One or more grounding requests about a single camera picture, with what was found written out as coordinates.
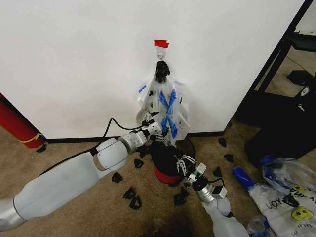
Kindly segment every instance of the baseboard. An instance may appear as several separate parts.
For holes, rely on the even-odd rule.
[[[193,132],[188,137],[217,137],[223,136],[224,132]],[[48,143],[78,143],[78,142],[99,142],[101,137],[81,137],[81,138],[53,138],[47,139]]]

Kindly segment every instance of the black cable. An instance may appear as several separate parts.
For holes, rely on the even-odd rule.
[[[117,124],[117,126],[119,126],[121,129],[124,129],[124,130],[136,130],[136,129],[140,129],[143,127],[143,125],[142,125],[142,126],[135,127],[135,128],[126,128],[126,127],[119,125],[119,123],[114,118],[111,118],[109,123],[108,123],[107,129],[105,130],[103,137],[101,138],[100,142],[96,145],[96,147],[99,146],[102,143],[103,139],[106,137],[112,121],[114,121]]]
[[[316,53],[315,53],[315,60],[316,60]],[[316,77],[316,69],[315,69],[315,73],[314,73],[314,78]]]
[[[224,182],[224,179],[223,178],[218,178],[218,179],[215,179],[215,180],[212,180],[212,181],[208,181],[209,183],[216,183],[218,181],[222,180],[222,183],[223,183],[223,186],[225,186],[225,182]]]
[[[192,158],[195,158],[196,157],[196,149],[194,147],[194,144],[188,137],[187,137],[187,140],[191,143],[191,146],[192,146],[192,150],[193,150],[193,157]]]
[[[121,129],[124,129],[124,130],[136,130],[136,129],[140,129],[140,128],[143,127],[143,126],[139,126],[139,127],[136,127],[136,128],[126,128],[126,127],[121,126],[114,118],[111,118],[110,121],[109,121],[109,123],[108,123],[107,129],[105,130],[105,133],[104,133],[103,137],[101,138],[100,142],[99,142],[97,145],[95,145],[94,147],[90,148],[89,150],[86,150],[86,151],[84,151],[84,152],[80,152],[80,153],[78,153],[78,154],[76,154],[76,155],[74,155],[74,156],[71,156],[71,157],[68,157],[68,158],[66,158],[66,159],[61,160],[60,162],[54,164],[53,166],[51,166],[50,168],[48,168],[47,170],[45,170],[42,174],[45,174],[46,172],[50,171],[51,169],[55,168],[56,166],[60,165],[61,163],[64,163],[65,161],[68,161],[69,159],[71,159],[71,158],[73,158],[73,157],[76,157],[76,156],[78,156],[78,155],[80,155],[80,154],[83,154],[83,153],[85,153],[85,152],[88,152],[88,151],[92,150],[93,148],[96,148],[97,146],[99,146],[99,145],[102,143],[103,139],[104,139],[104,138],[106,137],[106,135],[108,134],[108,131],[109,131],[109,128],[110,128],[110,125],[111,125],[111,122],[112,122],[112,121],[114,121],[114,122],[117,124],[117,126],[119,126]]]

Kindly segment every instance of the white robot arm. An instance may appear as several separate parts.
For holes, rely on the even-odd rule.
[[[12,198],[0,200],[0,232],[18,227],[35,217],[46,216],[75,197],[79,196],[102,177],[126,164],[126,157],[150,139],[161,138],[161,127],[153,120],[146,128],[119,137],[111,138],[96,147],[68,158],[27,183],[21,192]],[[97,159],[103,171],[93,161]],[[213,187],[203,175],[206,166],[195,169],[196,161],[184,155],[179,160],[182,172],[192,183],[198,198],[214,225],[216,237],[248,237],[244,226],[230,217],[231,206],[226,198],[227,190]]]
[[[44,172],[14,197],[0,200],[0,232],[54,212],[105,175],[124,166],[128,154],[135,152],[155,134],[161,134],[161,127],[153,122],[145,129],[126,134],[118,140],[111,138]],[[97,154],[104,171],[95,166],[94,154]]]
[[[202,202],[205,211],[213,221],[213,232],[215,237],[249,237],[245,227],[238,222],[231,212],[231,204],[226,197],[222,178],[208,181],[203,175],[206,166],[201,163],[195,169],[196,161],[188,155],[183,155],[177,163],[179,173],[188,178],[197,197]],[[223,185],[213,186],[211,183],[222,180]]]

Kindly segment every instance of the yellow smiley face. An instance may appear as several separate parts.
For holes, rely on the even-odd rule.
[[[293,184],[293,188],[297,189],[297,190],[306,190],[306,188],[304,186],[298,185],[298,184]]]
[[[292,220],[296,222],[310,220],[313,217],[313,213],[303,206],[299,206],[292,211]]]

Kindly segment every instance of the plastic bag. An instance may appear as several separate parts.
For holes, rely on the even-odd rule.
[[[278,237],[316,236],[315,192],[292,188],[291,195],[284,195],[270,185],[255,184],[240,167],[233,169],[233,175],[248,190]]]
[[[316,190],[316,174],[296,159],[266,156],[261,164],[264,179],[284,194],[289,194],[292,187]]]
[[[166,145],[174,145],[177,140],[183,140],[189,132],[187,122],[187,101],[181,95],[184,85],[169,80],[168,65],[164,61],[158,61],[154,77],[138,91],[138,102],[142,106],[136,116],[136,121],[141,124],[146,117],[152,116],[162,127]]]
[[[263,215],[254,216],[247,225],[250,237],[277,237]]]

